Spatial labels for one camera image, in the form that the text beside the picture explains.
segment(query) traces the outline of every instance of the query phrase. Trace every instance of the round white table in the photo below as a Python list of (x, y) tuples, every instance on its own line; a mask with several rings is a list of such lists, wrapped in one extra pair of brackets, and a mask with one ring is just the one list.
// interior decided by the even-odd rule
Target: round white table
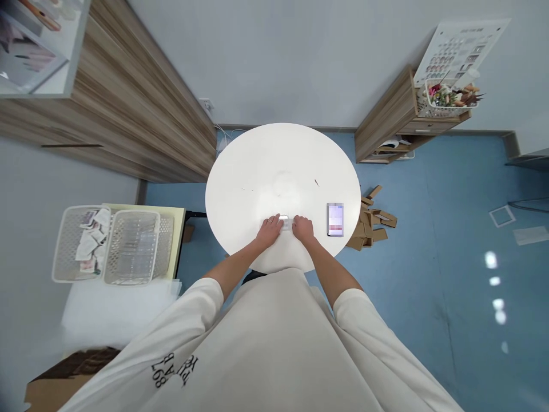
[[(343, 203), (343, 237), (327, 234), (328, 203)], [(231, 142), (213, 165), (206, 185), (206, 214), (217, 241), (230, 255), (250, 243), (266, 217), (305, 216), (332, 256), (344, 248), (360, 213), (360, 185), (341, 148), (306, 126), (256, 127)], [(307, 250), (282, 231), (251, 268), (273, 273), (314, 269)]]

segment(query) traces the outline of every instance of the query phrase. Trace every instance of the hand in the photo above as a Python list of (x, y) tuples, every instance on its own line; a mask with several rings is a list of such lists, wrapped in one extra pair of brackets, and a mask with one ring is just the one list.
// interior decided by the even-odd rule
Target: hand
[(279, 217), (280, 213), (263, 221), (263, 225), (256, 236), (256, 242), (258, 242), (263, 249), (271, 247), (279, 236), (280, 229), (282, 229), (282, 226), (284, 225), (284, 222), (279, 220)]
[(313, 223), (303, 216), (295, 216), (292, 224), (293, 235), (303, 244), (313, 240)]

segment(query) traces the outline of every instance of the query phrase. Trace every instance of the yellow table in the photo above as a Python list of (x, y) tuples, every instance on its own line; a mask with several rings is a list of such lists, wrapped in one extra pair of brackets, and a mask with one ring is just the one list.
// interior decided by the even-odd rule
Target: yellow table
[(185, 225), (185, 208), (168, 208), (161, 206), (143, 206), (143, 205), (125, 205), (115, 203), (103, 203), (110, 207), (113, 213), (119, 210), (150, 210), (163, 215), (173, 216), (173, 238), (172, 252), (170, 253), (170, 263), (166, 272), (166, 279), (175, 279), (177, 275), (177, 264), (179, 262), (179, 252), (183, 236), (183, 226)]

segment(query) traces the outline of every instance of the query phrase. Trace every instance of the power outlet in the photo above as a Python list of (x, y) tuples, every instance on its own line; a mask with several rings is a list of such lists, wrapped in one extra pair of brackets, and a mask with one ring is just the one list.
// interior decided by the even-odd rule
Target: power outlet
[(198, 101), (200, 102), (200, 105), (206, 111), (206, 113), (212, 114), (213, 104), (210, 99), (202, 98), (202, 99), (198, 99)]

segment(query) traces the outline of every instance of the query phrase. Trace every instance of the blue floor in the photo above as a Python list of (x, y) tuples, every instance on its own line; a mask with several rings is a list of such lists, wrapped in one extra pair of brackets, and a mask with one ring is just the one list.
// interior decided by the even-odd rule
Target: blue floor
[[(352, 134), (327, 136), (355, 162)], [(514, 209), (517, 221), (501, 228), (488, 215), (510, 200), (548, 196), (549, 174), (505, 161), (498, 137), (441, 136), (413, 160), (355, 164), (363, 192), (381, 184), (375, 206), (399, 221), (388, 240), (337, 256), (467, 412), (549, 410), (549, 242), (517, 246), (512, 233), (547, 225), (549, 215)], [(203, 212), (205, 187), (149, 184), (147, 204)], [(183, 289), (225, 255), (205, 219), (189, 224), (196, 229), (181, 250)], [(488, 251), (496, 269), (486, 267)], [(490, 285), (493, 276), (500, 285)], [(315, 272), (307, 279), (320, 286)], [(504, 325), (495, 321), (496, 298), (505, 302)]]

